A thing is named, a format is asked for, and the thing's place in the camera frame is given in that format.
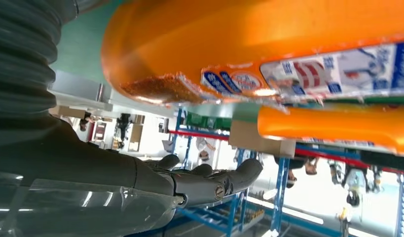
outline blue shelving rack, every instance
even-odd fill
[[[198,135],[215,135],[217,137],[222,138],[223,140],[226,140],[229,138],[228,135],[223,135],[223,134],[217,134],[217,133],[211,133],[211,132],[206,132],[206,131],[200,131],[198,129],[190,128],[186,126],[180,127],[180,121],[181,117],[184,115],[186,117],[186,112],[183,110],[178,111],[178,119],[177,119],[177,124],[176,124],[176,131],[182,131],[182,132],[196,132]],[[178,135],[175,134],[173,137],[173,151],[175,150],[176,147],[176,140],[177,140]],[[182,164],[182,168],[187,168],[188,166],[188,156],[189,156],[189,150],[190,150],[190,144],[191,144],[192,137],[188,136],[188,142],[187,142],[187,149],[186,149],[186,154],[185,158]],[[244,150],[239,149],[238,150],[239,155],[238,155],[238,165],[243,161],[243,154]],[[296,145],[296,152],[301,154],[301,153],[314,153],[317,156],[322,155],[325,157],[326,155],[329,156],[337,156],[337,157],[342,157],[342,158],[348,158],[348,159],[353,159],[353,160],[360,160],[360,155],[357,153],[350,153],[350,152],[341,152],[341,151],[334,151],[331,149],[325,149],[325,148],[311,148],[309,146],[304,146],[304,145]],[[256,158],[257,153],[256,152],[250,152],[250,158]],[[239,233],[243,232],[244,230],[247,230],[249,227],[255,225],[257,222],[259,222],[264,215],[270,216],[271,217],[271,223],[270,223],[270,236],[267,237],[272,237],[273,232],[279,233],[279,237],[283,237],[286,234],[285,232],[281,232],[281,224],[282,222],[286,222],[289,225],[293,226],[300,226],[327,236],[341,236],[341,232],[338,230],[333,230],[326,228],[323,225],[317,225],[315,223],[305,221],[300,218],[296,218],[294,216],[291,216],[289,214],[283,213],[283,201],[284,201],[284,196],[285,196],[285,188],[287,184],[287,177],[288,177],[288,170],[289,170],[289,164],[290,164],[290,159],[289,158],[281,158],[279,161],[279,170],[278,170],[278,175],[277,175],[277,182],[276,182],[276,189],[277,189],[277,194],[274,199],[274,205],[273,208],[270,207],[265,207],[264,205],[259,205],[258,203],[252,203],[247,201],[247,196],[248,196],[248,190],[245,190],[239,194],[234,195],[229,202],[227,203],[222,203],[220,205],[210,207],[210,208],[190,208],[190,209],[178,209],[177,210],[177,217],[173,219],[170,224],[164,228],[161,228],[159,230],[153,230],[153,231],[148,231],[144,233],[140,233],[137,235],[133,235],[134,237],[137,236],[149,236],[153,235],[155,233],[159,233],[161,231],[166,231],[167,229],[174,228],[176,226],[185,224],[189,221],[198,221],[202,224],[205,224],[208,227],[211,227],[215,230],[221,231],[225,233],[226,237],[231,237],[231,236],[236,236]],[[225,208],[229,208],[229,213],[227,215],[224,215],[221,213],[221,210],[224,210]],[[258,208],[263,208],[265,210],[264,215],[260,215],[259,217],[253,219],[250,223],[245,223],[245,211],[246,210],[255,210]],[[400,196],[399,196],[399,206],[398,206],[398,218],[397,218],[397,226],[396,226],[396,232],[395,232],[395,237],[404,237],[404,175],[402,175],[401,178],[401,185],[400,185]]]

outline warehouse rack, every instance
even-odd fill
[[[186,153],[182,164],[182,168],[187,168],[192,137],[214,138],[222,141],[227,141],[229,139],[229,135],[218,134],[216,132],[201,131],[195,128],[188,127],[186,125],[180,126],[180,118],[182,117],[182,115],[186,117],[186,112],[182,109],[179,109],[176,129],[174,131],[170,131],[170,133],[174,134],[173,151],[175,150],[176,140],[178,136],[183,135],[188,137]],[[238,149],[238,151],[239,153],[237,163],[239,165],[243,161],[244,150]],[[329,148],[312,148],[309,146],[297,144],[295,154],[323,157],[335,161],[342,161],[358,167],[369,167],[369,165],[361,161],[360,154],[355,152],[341,152]],[[257,153],[250,151],[250,158],[257,158]],[[266,233],[267,236],[265,237],[274,236],[274,232],[280,233],[282,222],[286,222],[294,226],[300,226],[328,236],[341,236],[342,233],[339,230],[329,229],[324,227],[323,225],[317,225],[316,223],[313,223],[311,221],[306,221],[304,219],[294,217],[290,215],[290,213],[284,213],[283,200],[285,195],[289,163],[290,159],[288,158],[280,159],[276,182],[277,194],[274,199],[274,204],[253,201],[252,198],[247,200],[247,198],[249,198],[249,192],[248,190],[245,190],[239,194],[234,195],[229,202],[222,203],[214,207],[178,209],[176,214],[177,217],[174,218],[168,226],[159,230],[141,233],[139,235],[148,236],[148,233],[157,233],[161,231],[164,232],[168,229],[177,227],[178,225],[193,220],[225,233],[226,237],[237,236],[239,233],[261,221],[264,216],[269,216],[271,218],[270,231],[269,233]],[[384,171],[398,172],[396,170],[388,168],[384,169]],[[259,215],[249,223],[244,223],[246,213],[245,210],[254,210],[258,209],[259,207],[265,210],[264,214]],[[229,209],[228,215],[223,215],[222,211],[224,209]],[[282,237],[286,232],[287,231],[281,233],[279,237]],[[398,218],[395,237],[404,237],[404,174],[401,175]]]

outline blue metal shelf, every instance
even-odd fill
[[[177,120],[176,124],[176,131],[183,131],[183,132],[196,132],[198,135],[204,134],[204,135],[215,135],[215,136],[220,136],[224,140],[228,139],[228,135],[223,135],[223,134],[217,134],[214,132],[208,132],[208,131],[200,131],[200,130],[195,130],[192,128],[189,128],[188,126],[186,128],[180,128],[180,117],[182,114],[182,110],[179,110],[179,118]],[[174,135],[173,138],[173,147],[175,147],[176,143],[176,138],[177,134]],[[186,151],[186,156],[184,159],[184,167],[186,167],[187,161],[188,161],[188,150],[190,148],[190,140],[188,142],[187,146],[187,151]],[[332,156],[338,156],[338,157],[344,157],[348,159],[355,159],[355,160],[360,160],[361,157],[357,153],[353,152],[341,152],[341,151],[335,151],[331,149],[326,149],[326,148],[311,148],[309,146],[305,145],[296,145],[297,150],[304,150],[304,151],[310,151],[310,152],[315,152],[315,153],[321,153],[321,154],[327,154],[327,155],[332,155]],[[238,164],[240,164],[243,161],[243,154],[244,150],[239,150],[239,155],[237,157]],[[250,158],[256,158],[257,154],[255,152],[251,152]],[[271,231],[276,231],[280,232],[280,226],[282,222],[287,222],[292,225],[297,225],[301,226],[307,229],[310,229],[312,231],[316,231],[321,234],[325,234],[327,236],[341,236],[340,231],[332,230],[329,228],[324,227],[323,225],[316,225],[312,222],[305,221],[303,219],[295,218],[293,216],[284,214],[283,211],[283,200],[284,200],[284,194],[285,194],[285,188],[287,184],[287,177],[288,177],[288,169],[289,169],[289,163],[290,159],[288,158],[281,158],[280,163],[279,163],[279,172],[278,172],[278,177],[277,177],[277,182],[276,182],[276,189],[277,189],[277,195],[274,199],[274,209],[267,209],[266,210],[266,215],[271,216],[271,224],[270,224],[270,230]],[[246,196],[248,194],[248,190],[244,191],[240,194],[239,198],[235,197],[232,199],[232,201],[229,203],[231,205],[230,207],[230,213],[229,215],[225,216],[222,214],[219,214],[215,212],[214,210],[206,209],[206,208],[192,208],[192,209],[185,209],[185,210],[178,210],[179,213],[187,217],[188,220],[196,220],[199,221],[215,230],[219,230],[221,232],[224,232],[226,234],[226,237],[231,237],[234,235],[237,235],[238,233],[243,232],[246,230],[246,228],[249,228],[252,226],[251,224],[254,224],[258,222],[260,219],[256,219],[256,221],[252,221],[250,225],[244,224],[245,220],[245,210],[255,210],[256,208],[259,207],[257,204],[252,204],[248,203],[246,200]],[[236,211],[238,210],[238,207],[241,207],[241,216],[238,222],[235,222],[235,214]],[[398,209],[398,221],[397,221],[397,231],[396,231],[396,237],[404,237],[404,182],[401,184],[401,190],[400,190],[400,205]]]

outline fluorescent light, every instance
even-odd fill
[[[378,237],[363,231],[359,231],[353,228],[348,228],[348,233],[352,236],[357,236],[357,237]]]
[[[274,196],[276,196],[276,194],[277,194],[277,189],[269,190],[263,194],[263,199],[270,200],[270,199],[274,198]]]
[[[10,209],[0,208],[0,211],[10,211]],[[33,209],[19,209],[19,211],[33,211]]]
[[[254,197],[247,197],[247,201],[252,202],[254,204],[264,206],[266,208],[274,209],[274,204],[266,202],[266,201],[259,200],[259,199],[254,198]],[[322,225],[324,223],[324,220],[321,219],[321,218],[311,216],[311,215],[308,215],[308,214],[305,214],[305,213],[302,213],[302,212],[299,212],[299,211],[295,211],[295,210],[292,210],[292,209],[289,209],[289,208],[286,208],[286,207],[283,207],[282,211],[284,213],[288,214],[288,215],[295,216],[295,217],[298,217],[298,218],[301,218],[301,219],[304,219],[304,220],[307,220],[307,221],[310,221],[310,222],[314,222],[314,223],[317,223],[317,224],[320,224],[320,225]]]
[[[93,195],[93,192],[88,192],[88,193],[87,193],[87,196],[85,197],[85,200],[84,200],[84,202],[83,202],[82,207],[86,207],[86,206],[87,206],[87,204],[88,204],[88,202],[90,201],[90,198],[91,198],[92,195]]]
[[[106,202],[105,202],[105,204],[103,206],[108,206],[112,197],[113,197],[113,193],[109,192],[108,199],[106,199]]]

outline ceiling light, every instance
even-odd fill
[[[263,199],[270,200],[270,199],[274,198],[274,196],[276,196],[276,194],[277,194],[277,189],[269,190],[263,194]]]

